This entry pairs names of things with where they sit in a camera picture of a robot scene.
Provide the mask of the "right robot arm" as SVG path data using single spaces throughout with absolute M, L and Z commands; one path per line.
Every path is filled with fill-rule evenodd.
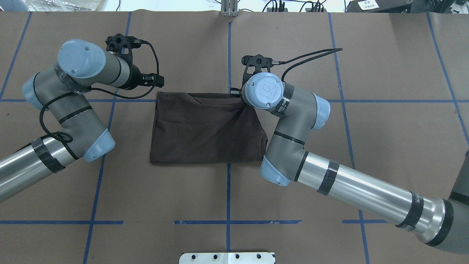
M 305 150 L 310 131 L 321 129 L 330 116 L 328 100 L 313 92 L 258 72 L 229 94 L 278 117 L 260 165 L 264 179 L 283 187 L 302 183 L 378 215 L 430 247 L 468 254 L 468 154 L 449 197 L 427 198 Z

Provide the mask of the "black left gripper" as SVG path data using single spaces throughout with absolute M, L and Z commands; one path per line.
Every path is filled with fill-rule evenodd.
M 143 74 L 138 73 L 134 76 L 134 86 L 144 87 L 159 87 L 162 88 L 165 85 L 165 79 L 163 76 L 157 73 Z

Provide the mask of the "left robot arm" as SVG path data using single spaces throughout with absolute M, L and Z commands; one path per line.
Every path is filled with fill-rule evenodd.
M 103 50 L 85 40 L 69 40 L 54 65 L 24 83 L 22 93 L 40 111 L 45 134 L 1 161 L 2 202 L 76 160 L 92 162 L 115 147 L 108 126 L 84 95 L 91 91 L 117 93 L 94 84 L 127 91 L 143 86 L 149 87 L 149 92 L 164 86 L 158 61 L 156 72 L 149 74 L 133 64 L 132 50 L 150 45 L 148 41 L 116 34 L 108 37 L 106 44 Z

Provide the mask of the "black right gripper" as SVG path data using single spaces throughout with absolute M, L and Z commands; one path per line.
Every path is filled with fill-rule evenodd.
M 242 91 L 243 91 L 242 88 L 230 87 L 229 95 L 231 97 L 241 98 L 242 97 Z

